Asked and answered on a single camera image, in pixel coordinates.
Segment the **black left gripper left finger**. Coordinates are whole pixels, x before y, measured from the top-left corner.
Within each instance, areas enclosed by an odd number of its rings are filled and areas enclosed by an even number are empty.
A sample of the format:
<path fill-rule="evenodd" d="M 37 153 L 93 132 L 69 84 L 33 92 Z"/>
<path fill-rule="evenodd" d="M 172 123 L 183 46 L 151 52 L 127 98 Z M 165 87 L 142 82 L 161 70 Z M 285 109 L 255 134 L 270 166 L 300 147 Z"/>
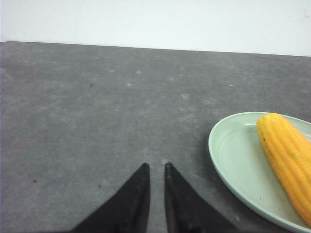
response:
<path fill-rule="evenodd" d="M 72 233 L 145 233 L 150 210 L 150 166 L 143 163 L 121 188 Z"/>

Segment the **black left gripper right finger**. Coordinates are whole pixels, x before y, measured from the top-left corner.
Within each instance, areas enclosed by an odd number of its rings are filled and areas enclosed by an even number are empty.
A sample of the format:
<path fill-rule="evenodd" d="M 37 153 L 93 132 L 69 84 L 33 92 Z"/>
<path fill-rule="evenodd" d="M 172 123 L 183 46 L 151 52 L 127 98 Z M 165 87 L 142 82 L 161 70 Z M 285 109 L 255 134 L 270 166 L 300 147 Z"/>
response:
<path fill-rule="evenodd" d="M 164 202 L 169 233 L 237 233 L 239 230 L 206 202 L 172 163 L 165 164 Z"/>

